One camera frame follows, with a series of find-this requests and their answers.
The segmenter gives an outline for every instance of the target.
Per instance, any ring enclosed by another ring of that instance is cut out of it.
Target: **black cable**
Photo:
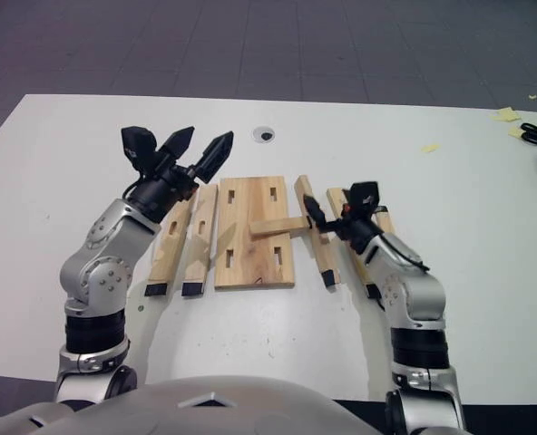
[[[130,191],[133,189],[133,188],[136,188],[141,182],[143,181],[143,174],[140,173],[140,177],[138,179],[136,179],[132,184],[130,184],[126,190],[123,191],[123,195],[122,195],[122,199],[126,199],[127,198],[127,194],[130,193]]]
[[[430,268],[428,266],[426,266],[424,263],[422,263],[421,261],[414,261],[411,258],[409,258],[409,257],[405,256],[404,254],[402,254],[399,249],[397,249],[395,246],[393,246],[391,243],[389,243],[387,241],[386,237],[383,234],[380,234],[379,236],[384,242],[387,243],[387,245],[392,249],[392,251],[394,251],[396,254],[398,254],[400,257],[402,257],[409,264],[416,266],[417,268],[419,268],[424,273],[427,273],[430,270]]]

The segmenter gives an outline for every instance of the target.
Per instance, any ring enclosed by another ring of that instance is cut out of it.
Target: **black rubber foot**
[[[168,284],[148,284],[144,296],[165,296],[168,293]]]
[[[202,283],[184,283],[181,286],[182,296],[198,296],[204,294],[204,285]]]
[[[325,287],[330,287],[335,284],[335,275],[333,275],[333,271],[331,269],[328,269],[323,272],[321,276],[323,277]]]

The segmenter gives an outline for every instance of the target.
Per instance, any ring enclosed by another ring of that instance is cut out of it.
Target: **light wood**
[[[303,195],[313,196],[313,189],[308,182],[306,175],[301,175],[295,182],[295,192],[297,192],[298,204],[301,207],[301,213],[303,216],[307,215],[307,209],[303,202]],[[327,234],[320,234],[317,227],[313,226],[309,230],[311,237],[311,245],[313,246],[313,253],[317,260],[317,266],[319,273],[323,276],[323,281],[326,286],[339,283],[339,271],[337,270],[337,264],[333,257],[333,251],[329,243],[329,237]]]
[[[374,214],[377,226],[384,230],[385,233],[395,233],[394,224],[392,223],[389,212],[380,211]]]
[[[252,237],[251,222],[288,217],[283,177],[222,179],[215,263],[218,288],[294,285],[289,233]]]
[[[198,203],[194,211],[192,223],[192,238],[188,251],[188,263],[181,293],[186,295],[201,295],[206,284],[206,275],[210,266],[210,246],[218,186],[209,184],[199,189]]]
[[[306,217],[285,217],[282,219],[259,220],[250,223],[250,234],[252,236],[266,236],[279,233],[290,233],[308,229],[309,223]]]
[[[192,196],[189,201],[177,202],[168,213],[160,245],[151,266],[148,285],[169,283],[174,279],[186,241],[193,200]]]
[[[345,198],[343,189],[342,188],[328,188],[327,198],[329,199],[329,204],[331,205],[331,209],[333,209],[333,215],[335,216],[335,218],[337,219],[341,218],[343,205],[347,203],[347,199]],[[357,272],[357,275],[359,276],[359,281],[361,281],[361,284],[363,285],[373,284],[373,282],[369,278],[369,275],[367,274],[366,265],[364,265],[361,262],[361,260],[359,259],[359,256],[357,255],[357,252],[351,248],[348,242],[346,242],[346,245],[347,245],[347,250],[349,251],[349,256],[351,256],[351,261],[353,262],[353,266],[356,269],[356,272]]]
[[[329,204],[333,209],[333,214],[336,218],[341,218],[341,212],[343,211],[343,205],[347,203],[345,193],[343,193],[342,188],[328,188],[327,189],[327,198],[329,199]],[[384,230],[386,233],[394,233],[394,226],[392,225],[391,218],[389,213],[382,211],[374,214],[376,218],[377,226]],[[356,269],[359,280],[363,285],[372,285],[373,281],[369,278],[367,274],[366,265],[359,259],[356,251],[354,251],[348,242],[346,242],[347,250],[349,251],[349,256],[351,256],[351,261],[353,266]]]

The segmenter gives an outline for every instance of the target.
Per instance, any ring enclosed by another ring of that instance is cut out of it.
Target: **scissors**
[[[536,125],[530,124],[529,122],[525,122],[521,124],[521,130],[524,130],[524,133],[521,135],[522,140],[526,140],[527,142],[530,142],[533,145],[537,145],[537,126]]]

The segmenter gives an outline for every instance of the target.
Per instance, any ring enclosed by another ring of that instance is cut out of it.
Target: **wooden stick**
[[[301,175],[295,182],[295,192],[297,192],[298,204],[301,207],[301,213],[303,216],[307,215],[307,209],[303,202],[303,196],[313,196],[313,189],[308,182],[306,175]],[[313,246],[313,252],[315,253],[315,259],[317,260],[317,266],[319,273],[323,277],[323,282],[326,287],[339,283],[339,271],[331,251],[331,245],[329,243],[329,237],[326,234],[320,234],[317,227],[313,226],[309,230],[311,237],[311,245]]]
[[[333,214],[337,219],[341,218],[341,211],[343,211],[343,205],[347,203],[345,198],[345,193],[343,193],[342,188],[328,188],[327,189],[327,198],[329,199],[329,204],[333,209]],[[394,226],[392,225],[391,218],[387,212],[387,208],[383,207],[381,211],[378,211],[374,214],[376,217],[377,226],[380,227],[386,233],[394,233]],[[365,286],[372,285],[373,281],[369,278],[367,274],[366,265],[360,260],[359,255],[354,251],[348,242],[346,242],[347,250],[349,251],[349,256],[353,262],[353,266],[356,269],[357,276],[359,280]]]
[[[193,200],[192,196],[189,201],[178,201],[168,213],[166,227],[161,235],[148,285],[145,288],[146,296],[166,295],[168,283],[173,281],[176,275],[181,251],[186,241],[186,229],[190,222]]]
[[[266,236],[270,234],[288,233],[309,228],[306,217],[285,217],[282,219],[258,220],[250,222],[250,234],[252,236]]]
[[[199,192],[198,204],[194,212],[194,223],[192,224],[188,264],[181,287],[182,296],[195,296],[204,293],[206,275],[210,266],[210,245],[218,186],[216,184],[205,185],[200,187]]]

